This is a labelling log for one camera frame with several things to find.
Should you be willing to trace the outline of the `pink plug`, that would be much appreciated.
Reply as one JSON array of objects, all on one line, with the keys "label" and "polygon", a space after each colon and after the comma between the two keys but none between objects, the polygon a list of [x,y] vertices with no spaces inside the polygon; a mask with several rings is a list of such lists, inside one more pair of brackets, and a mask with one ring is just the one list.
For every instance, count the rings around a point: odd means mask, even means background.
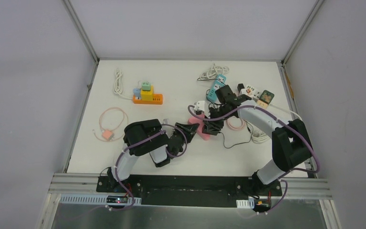
[{"label": "pink plug", "polygon": [[112,141],[113,137],[114,137],[114,133],[108,129],[105,129],[102,133],[102,137],[103,139],[105,139],[106,141]]}]

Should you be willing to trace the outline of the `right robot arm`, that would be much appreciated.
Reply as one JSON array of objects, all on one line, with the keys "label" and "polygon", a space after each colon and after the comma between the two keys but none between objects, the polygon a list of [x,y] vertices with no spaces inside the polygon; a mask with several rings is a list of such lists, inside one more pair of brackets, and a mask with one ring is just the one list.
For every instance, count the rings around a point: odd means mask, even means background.
[{"label": "right robot arm", "polygon": [[236,95],[228,85],[216,90],[216,96],[221,104],[209,109],[209,116],[203,119],[203,133],[217,135],[225,120],[237,117],[255,125],[272,141],[272,159],[252,175],[250,189],[253,193],[264,195],[278,179],[315,157],[302,120],[280,119],[251,97]]}]

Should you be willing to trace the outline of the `teal power strip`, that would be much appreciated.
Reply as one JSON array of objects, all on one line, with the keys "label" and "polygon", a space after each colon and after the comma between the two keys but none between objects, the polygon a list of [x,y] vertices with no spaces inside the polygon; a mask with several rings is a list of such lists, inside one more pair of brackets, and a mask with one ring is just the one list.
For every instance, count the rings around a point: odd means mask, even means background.
[{"label": "teal power strip", "polygon": [[211,89],[206,93],[206,98],[211,103],[217,103],[218,98],[216,91],[221,87],[225,86],[226,77],[223,74],[218,74],[215,78]]}]

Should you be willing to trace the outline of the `pink triangular power strip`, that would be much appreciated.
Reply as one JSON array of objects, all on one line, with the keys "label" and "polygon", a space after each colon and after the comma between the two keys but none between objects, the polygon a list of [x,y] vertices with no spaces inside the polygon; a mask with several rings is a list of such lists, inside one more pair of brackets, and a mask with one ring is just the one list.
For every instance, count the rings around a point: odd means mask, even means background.
[{"label": "pink triangular power strip", "polygon": [[188,119],[188,124],[199,124],[198,129],[196,130],[197,135],[204,141],[208,141],[211,138],[210,134],[203,133],[204,123],[203,120],[198,119],[194,116]]}]

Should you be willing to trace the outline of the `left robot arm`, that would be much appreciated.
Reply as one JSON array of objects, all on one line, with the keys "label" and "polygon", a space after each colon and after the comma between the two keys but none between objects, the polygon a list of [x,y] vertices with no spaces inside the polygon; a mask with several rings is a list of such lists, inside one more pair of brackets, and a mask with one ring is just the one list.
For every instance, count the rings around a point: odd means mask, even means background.
[{"label": "left robot arm", "polygon": [[108,189],[121,193],[139,157],[149,154],[156,167],[163,167],[185,154],[199,124],[173,125],[150,119],[129,124],[124,129],[123,148],[107,170]]}]

